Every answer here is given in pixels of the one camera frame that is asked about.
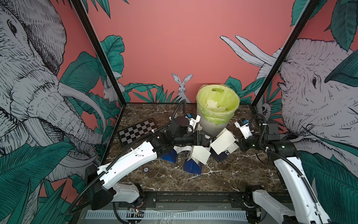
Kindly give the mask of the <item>white takeout receipt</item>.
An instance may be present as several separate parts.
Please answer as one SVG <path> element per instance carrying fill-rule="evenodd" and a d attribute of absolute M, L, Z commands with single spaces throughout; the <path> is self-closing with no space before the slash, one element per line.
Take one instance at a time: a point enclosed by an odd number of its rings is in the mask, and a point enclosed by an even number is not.
<path fill-rule="evenodd" d="M 226 151 L 234 142 L 235 137 L 230 131 L 226 130 L 210 144 L 210 147 L 219 155 L 223 151 Z"/>

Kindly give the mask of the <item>dark takeout bag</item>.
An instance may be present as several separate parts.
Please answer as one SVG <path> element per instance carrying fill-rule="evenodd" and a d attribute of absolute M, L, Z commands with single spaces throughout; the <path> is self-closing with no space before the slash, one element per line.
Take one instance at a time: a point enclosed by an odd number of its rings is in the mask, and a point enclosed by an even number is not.
<path fill-rule="evenodd" d="M 226 131 L 227 129 L 223 129 L 212 141 L 215 141 L 217 137 L 220 136 L 220 134 L 222 134 L 224 131 Z M 210 147 L 210 153 L 211 153 L 211 156 L 217 161 L 217 162 L 221 162 L 221 161 L 224 161 L 229 155 L 231 155 L 234 151 L 236 151 L 239 146 L 238 144 L 236 143 L 237 142 L 237 139 L 235 139 L 235 142 L 227 148 L 226 151 L 223 151 L 221 154 L 216 154 L 214 152 L 214 150 Z"/>

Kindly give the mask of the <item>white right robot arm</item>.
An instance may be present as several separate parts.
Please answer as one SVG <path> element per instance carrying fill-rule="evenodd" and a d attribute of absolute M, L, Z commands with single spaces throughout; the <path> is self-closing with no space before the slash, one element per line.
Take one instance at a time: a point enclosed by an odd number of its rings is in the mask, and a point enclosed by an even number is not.
<path fill-rule="evenodd" d="M 294 209 L 287 208 L 259 185 L 245 188 L 242 197 L 245 206 L 263 209 L 279 224 L 333 223 L 308 181 L 296 147 L 290 141 L 281 140 L 276 122 L 266 120 L 262 114 L 255 114 L 249 120 L 239 120 L 235 126 L 242 133 L 240 149 L 262 150 L 273 161 Z"/>

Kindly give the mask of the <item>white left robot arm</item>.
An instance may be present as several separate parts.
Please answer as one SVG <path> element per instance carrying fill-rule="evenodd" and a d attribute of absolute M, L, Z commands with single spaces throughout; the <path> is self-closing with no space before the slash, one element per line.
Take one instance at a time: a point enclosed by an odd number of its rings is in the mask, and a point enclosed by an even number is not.
<path fill-rule="evenodd" d="M 118 182 L 137 169 L 138 167 L 170 153 L 175 146 L 201 146 L 210 144 L 213 136 L 204 130 L 196 130 L 200 121 L 199 115 L 184 114 L 177 116 L 177 111 L 185 109 L 186 101 L 178 103 L 170 120 L 161 128 L 152 131 L 138 140 L 141 142 L 137 148 L 133 148 L 134 141 L 124 147 L 121 154 L 111 163 L 100 167 L 91 165 L 85 170 L 85 188 L 75 198 L 67 210 L 72 215 L 82 209 L 74 209 L 77 202 L 87 195 L 88 202 L 83 206 L 91 206 L 92 210 L 98 210 L 114 202 L 137 202 L 140 198 L 139 187 L 133 185 L 120 185 Z"/>

